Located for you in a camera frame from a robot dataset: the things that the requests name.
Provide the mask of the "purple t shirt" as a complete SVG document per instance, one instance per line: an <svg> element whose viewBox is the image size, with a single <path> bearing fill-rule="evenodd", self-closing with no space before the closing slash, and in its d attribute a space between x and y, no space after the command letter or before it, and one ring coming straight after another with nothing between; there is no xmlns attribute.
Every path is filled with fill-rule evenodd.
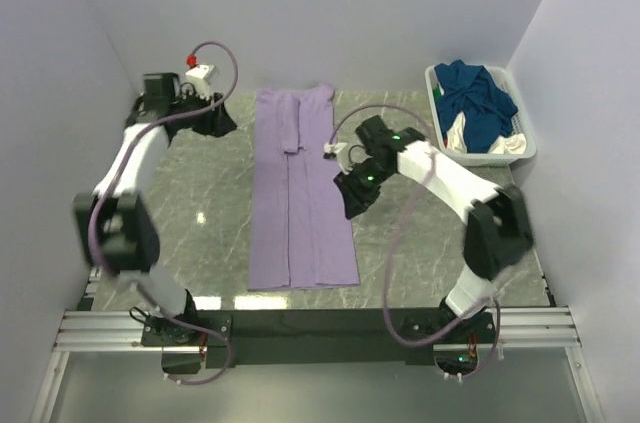
<svg viewBox="0 0 640 423"><path fill-rule="evenodd" d="M324 157L333 131L331 86L256 95L251 249L253 291L360 283L352 226Z"/></svg>

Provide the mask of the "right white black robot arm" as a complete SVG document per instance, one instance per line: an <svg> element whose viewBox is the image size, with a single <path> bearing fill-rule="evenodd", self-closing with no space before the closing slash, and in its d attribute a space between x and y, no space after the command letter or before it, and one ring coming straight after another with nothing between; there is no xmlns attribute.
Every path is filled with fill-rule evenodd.
<svg viewBox="0 0 640 423"><path fill-rule="evenodd" d="M367 158L352 163L348 145L334 137L324 144L324 157L338 162L334 178L345 216L367 211L394 175L420 184L443 202L464 225L464 266L441 307L450 321L479 313L499 291L499 280L534 246L524 196L513 184L483 179L445 156L418 130L389 128L379 116L366 119L356 135Z"/></svg>

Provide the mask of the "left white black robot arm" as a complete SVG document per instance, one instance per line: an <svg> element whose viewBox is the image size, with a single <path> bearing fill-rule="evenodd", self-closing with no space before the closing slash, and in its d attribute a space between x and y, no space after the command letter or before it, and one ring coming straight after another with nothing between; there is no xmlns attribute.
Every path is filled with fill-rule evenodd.
<svg viewBox="0 0 640 423"><path fill-rule="evenodd" d="M102 269L113 282L133 287L156 316L187 328L197 325L197 309L190 292L158 264L160 238L145 193L180 131L220 138L236 130L224 94L211 88L216 72L213 65L194 64L184 75L146 74L107 174L73 200L87 264Z"/></svg>

